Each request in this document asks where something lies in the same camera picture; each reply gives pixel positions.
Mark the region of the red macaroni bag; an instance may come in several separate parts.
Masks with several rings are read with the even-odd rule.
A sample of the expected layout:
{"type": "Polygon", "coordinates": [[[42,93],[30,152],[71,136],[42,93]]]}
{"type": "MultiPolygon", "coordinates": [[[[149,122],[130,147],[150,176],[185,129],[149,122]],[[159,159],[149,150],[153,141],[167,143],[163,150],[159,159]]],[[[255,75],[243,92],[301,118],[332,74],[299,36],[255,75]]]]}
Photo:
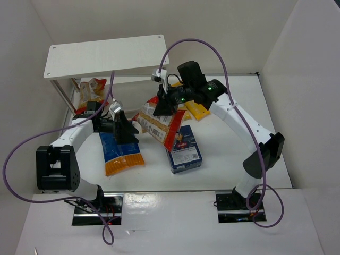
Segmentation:
{"type": "Polygon", "coordinates": [[[140,124],[142,133],[148,132],[168,151],[172,151],[179,138],[179,131],[185,119],[186,110],[179,109],[170,116],[154,116],[158,101],[157,96],[150,98],[132,120],[140,124]]]}

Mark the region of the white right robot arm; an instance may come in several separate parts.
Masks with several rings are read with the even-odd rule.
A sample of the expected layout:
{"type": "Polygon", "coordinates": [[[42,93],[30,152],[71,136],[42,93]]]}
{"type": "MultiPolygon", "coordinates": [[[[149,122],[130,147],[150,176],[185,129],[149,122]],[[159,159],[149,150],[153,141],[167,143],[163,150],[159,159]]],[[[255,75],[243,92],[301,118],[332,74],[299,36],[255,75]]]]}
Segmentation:
{"type": "Polygon", "coordinates": [[[243,162],[245,174],[233,189],[233,193],[245,199],[263,178],[263,172],[271,169],[280,159],[285,138],[272,133],[252,118],[237,102],[231,101],[227,88],[220,81],[207,81],[200,66],[189,61],[178,66],[180,86],[168,84],[166,70],[156,69],[151,79],[158,82],[158,103],[155,116],[170,116],[178,105],[194,101],[211,111],[226,123],[248,146],[250,156],[243,162]]]}

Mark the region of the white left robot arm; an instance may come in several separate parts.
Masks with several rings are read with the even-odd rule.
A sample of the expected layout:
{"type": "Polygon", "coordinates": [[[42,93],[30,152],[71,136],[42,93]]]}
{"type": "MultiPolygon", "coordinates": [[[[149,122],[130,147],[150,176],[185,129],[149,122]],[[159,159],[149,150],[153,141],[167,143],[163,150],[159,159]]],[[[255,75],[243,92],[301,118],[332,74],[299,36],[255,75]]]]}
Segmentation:
{"type": "Polygon", "coordinates": [[[72,120],[72,127],[48,146],[40,146],[36,151],[37,187],[42,191],[69,192],[75,201],[65,202],[84,211],[89,211],[86,201],[96,209],[109,206],[100,185],[90,184],[81,178],[76,154],[82,144],[93,133],[98,133],[102,148],[105,173],[114,175],[128,167],[142,165],[136,134],[138,129],[128,120],[119,102],[114,101],[109,108],[111,118],[102,112],[104,104],[96,101],[87,103],[72,120]]]}

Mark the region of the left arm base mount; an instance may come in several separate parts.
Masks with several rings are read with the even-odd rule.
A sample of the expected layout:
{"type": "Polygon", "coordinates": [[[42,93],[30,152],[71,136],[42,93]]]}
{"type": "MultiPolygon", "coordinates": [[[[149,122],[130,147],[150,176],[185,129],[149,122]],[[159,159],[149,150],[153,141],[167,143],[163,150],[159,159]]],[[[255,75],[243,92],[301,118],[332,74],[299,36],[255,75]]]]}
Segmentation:
{"type": "MultiPolygon", "coordinates": [[[[103,225],[98,214],[81,200],[69,200],[68,204],[74,207],[72,226],[99,226],[103,225]]],[[[99,202],[90,202],[109,225],[121,225],[123,193],[104,193],[99,202]]]]}

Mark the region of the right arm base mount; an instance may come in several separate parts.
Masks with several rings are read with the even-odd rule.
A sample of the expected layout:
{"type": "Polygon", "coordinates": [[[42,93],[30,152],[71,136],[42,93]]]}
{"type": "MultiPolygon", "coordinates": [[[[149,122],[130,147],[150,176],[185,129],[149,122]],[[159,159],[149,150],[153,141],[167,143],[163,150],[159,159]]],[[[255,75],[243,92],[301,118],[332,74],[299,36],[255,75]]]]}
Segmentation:
{"type": "Polygon", "coordinates": [[[217,208],[218,222],[221,223],[245,223],[251,222],[253,217],[260,222],[266,222],[264,205],[250,211],[245,204],[245,198],[232,192],[216,192],[216,200],[213,205],[217,208]]]}

